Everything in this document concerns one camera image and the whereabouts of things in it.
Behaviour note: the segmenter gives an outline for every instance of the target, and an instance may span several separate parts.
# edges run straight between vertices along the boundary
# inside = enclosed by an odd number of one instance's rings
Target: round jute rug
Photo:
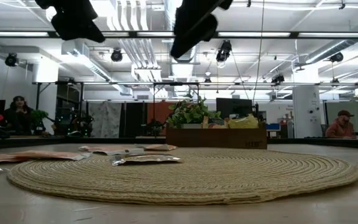
[[[255,203],[350,184],[358,167],[339,159],[250,149],[170,152],[183,163],[113,167],[108,156],[32,161],[11,169],[19,187],[44,194],[116,203],[209,205]]]

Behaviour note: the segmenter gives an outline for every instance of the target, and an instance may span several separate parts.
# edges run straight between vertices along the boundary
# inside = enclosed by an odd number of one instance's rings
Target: gray curtain
[[[92,122],[92,138],[118,138],[121,103],[104,101],[89,103],[89,115]]]

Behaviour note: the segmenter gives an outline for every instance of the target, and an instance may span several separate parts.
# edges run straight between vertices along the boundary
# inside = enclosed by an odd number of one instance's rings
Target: woman
[[[23,96],[15,96],[10,107],[5,110],[6,128],[16,131],[16,134],[31,134],[31,112]]]

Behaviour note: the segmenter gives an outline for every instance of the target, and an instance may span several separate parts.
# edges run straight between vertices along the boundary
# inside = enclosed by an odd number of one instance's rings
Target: cap
[[[338,116],[347,116],[347,117],[353,117],[353,114],[350,114],[350,112],[348,112],[347,110],[341,110],[340,112],[338,112]]]

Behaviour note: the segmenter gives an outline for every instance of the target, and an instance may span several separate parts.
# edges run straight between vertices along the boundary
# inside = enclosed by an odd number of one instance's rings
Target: wooden planter box
[[[254,129],[167,129],[167,144],[178,147],[267,149],[266,127]]]

